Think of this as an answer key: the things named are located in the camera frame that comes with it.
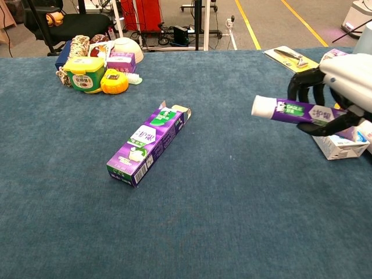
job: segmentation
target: white device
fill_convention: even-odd
[[[235,22],[235,16],[231,16],[229,19],[226,20],[225,25],[228,29],[228,34],[223,34],[222,36],[230,36],[230,41],[232,42],[232,46],[234,47],[234,50],[238,50],[237,45],[235,43],[235,38],[233,35],[233,27]]]
[[[372,55],[337,56],[319,64],[324,83],[354,105],[348,110],[358,116],[372,113]]]
[[[341,25],[343,31],[349,32],[372,19],[372,0],[357,0],[351,5],[346,18]],[[356,29],[360,33],[350,33],[351,37],[359,38],[366,26]]]

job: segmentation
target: white box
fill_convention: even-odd
[[[357,141],[350,141],[338,135],[313,137],[313,139],[328,160],[358,158],[370,145],[360,132]]]
[[[358,126],[358,130],[371,143],[367,150],[372,153],[372,123],[366,120]]]

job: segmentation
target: toothpaste box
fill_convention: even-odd
[[[358,139],[351,141],[338,135],[314,137],[313,139],[328,160],[358,158],[369,147],[370,143],[358,131]]]
[[[361,125],[358,126],[358,130],[370,142],[367,150],[372,153],[372,123],[365,120]]]
[[[66,64],[66,62],[69,58],[71,43],[72,43],[72,41],[67,41],[65,46],[63,47],[62,51],[60,52],[60,54],[59,54],[59,56],[56,60],[56,63],[55,63],[57,71],[59,71],[59,67],[63,67]]]
[[[138,187],[190,117],[191,109],[164,101],[107,162],[110,176]]]
[[[106,63],[107,68],[123,73],[134,73],[136,68],[134,53],[111,51],[109,57],[106,58]]]

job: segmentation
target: purple toothpaste box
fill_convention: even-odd
[[[134,53],[111,51],[106,63],[107,68],[123,73],[134,73],[136,68]]]
[[[189,108],[178,105],[167,108],[165,101],[161,103],[107,162],[110,176],[137,188],[190,117]]]

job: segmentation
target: black office chair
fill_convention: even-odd
[[[48,56],[57,56],[62,46],[54,46],[72,40],[77,35],[90,39],[96,34],[105,34],[110,26],[110,18],[100,14],[86,14],[84,1],[79,0],[80,13],[66,14],[62,0],[22,0],[24,9],[24,25],[36,40],[44,40],[49,47]],[[60,26],[48,26],[47,13],[62,12],[63,23]]]

